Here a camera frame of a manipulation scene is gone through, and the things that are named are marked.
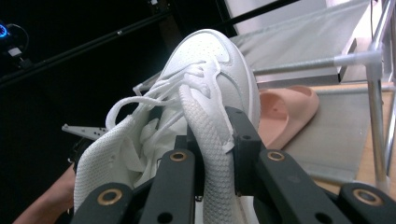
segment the skin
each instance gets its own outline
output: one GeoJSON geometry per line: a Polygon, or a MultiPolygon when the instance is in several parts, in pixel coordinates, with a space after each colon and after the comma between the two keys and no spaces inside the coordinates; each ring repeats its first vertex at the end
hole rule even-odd
{"type": "Polygon", "coordinates": [[[67,209],[73,207],[76,175],[71,165],[53,185],[35,200],[14,224],[50,224],[67,209]]]}

